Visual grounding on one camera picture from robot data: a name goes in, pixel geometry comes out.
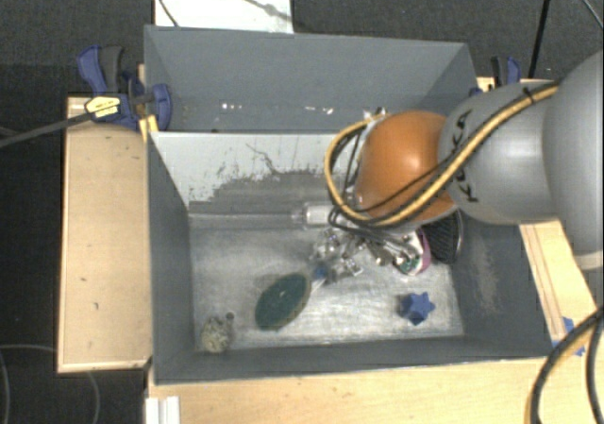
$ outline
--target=wooden edge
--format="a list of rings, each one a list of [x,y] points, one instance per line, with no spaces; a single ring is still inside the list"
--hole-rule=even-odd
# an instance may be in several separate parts
[[[539,234],[534,225],[521,225],[520,233],[527,250],[530,269],[535,278],[537,293],[544,309],[549,335],[552,340],[561,340],[566,335],[566,329],[562,324],[562,311],[556,299],[556,289],[549,275]]]
[[[85,364],[63,364],[61,369],[57,369],[59,374],[71,374],[81,372],[95,372],[97,370],[130,370],[144,368],[148,360],[130,360],[115,362],[98,362]]]

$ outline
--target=blue clamp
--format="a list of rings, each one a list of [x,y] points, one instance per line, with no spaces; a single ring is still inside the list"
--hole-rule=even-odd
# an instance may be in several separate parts
[[[428,292],[424,292],[421,295],[411,293],[401,298],[398,306],[398,314],[410,320],[410,322],[417,326],[428,318],[428,314],[436,306],[430,301]]]
[[[77,56],[77,69],[80,76],[91,86],[92,94],[99,96],[110,93],[111,97],[118,98],[120,101],[117,110],[112,110],[111,114],[101,117],[92,114],[92,120],[97,123],[117,124],[138,131],[141,117],[134,110],[134,105],[141,103],[141,100],[143,103],[155,101],[158,128],[167,129],[172,118],[172,99],[167,85],[163,83],[154,85],[153,98],[147,100],[144,86],[135,75],[129,72],[120,74],[120,58],[123,52],[121,46],[103,48],[94,44]],[[119,75],[127,86],[128,94],[120,93]]]

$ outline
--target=gray box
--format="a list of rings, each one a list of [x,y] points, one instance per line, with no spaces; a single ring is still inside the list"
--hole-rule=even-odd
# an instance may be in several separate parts
[[[158,384],[551,349],[518,228],[469,219],[453,266],[434,264],[418,277],[367,267],[314,292],[281,331],[253,326],[262,288],[309,270],[317,229],[291,215],[327,201],[322,160],[333,133],[377,107],[448,113],[476,83],[465,45],[148,27],[145,66],[147,83],[168,83],[175,100],[170,131],[148,144]],[[403,323],[396,298],[422,291],[436,310],[418,327]],[[233,348],[200,351],[205,318],[227,311],[235,313]]]

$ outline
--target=black floor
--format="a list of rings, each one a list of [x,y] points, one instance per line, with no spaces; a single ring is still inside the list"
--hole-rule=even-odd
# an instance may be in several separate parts
[[[590,0],[602,16],[603,0]],[[298,31],[468,42],[477,72],[512,55],[524,73],[541,0],[292,0]],[[25,130],[61,118],[68,92],[86,87],[75,56],[92,43],[143,60],[142,26],[153,0],[0,0],[0,127]],[[602,31],[579,0],[553,0],[537,76],[563,76],[602,48]],[[56,343],[61,217],[59,134],[0,149],[0,346]],[[50,354],[3,352],[10,423],[91,422],[85,377],[59,379]],[[96,374],[99,422],[142,420],[142,372]],[[0,383],[0,417],[6,389]]]

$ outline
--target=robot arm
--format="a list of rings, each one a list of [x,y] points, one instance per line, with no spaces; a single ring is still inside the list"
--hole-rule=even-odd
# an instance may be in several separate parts
[[[345,130],[326,156],[327,185],[349,221],[417,227],[455,208],[491,224],[559,218],[602,298],[602,52],[560,85],[508,85],[470,97],[446,119],[417,110],[381,118],[346,202],[331,179],[332,154],[370,124]]]

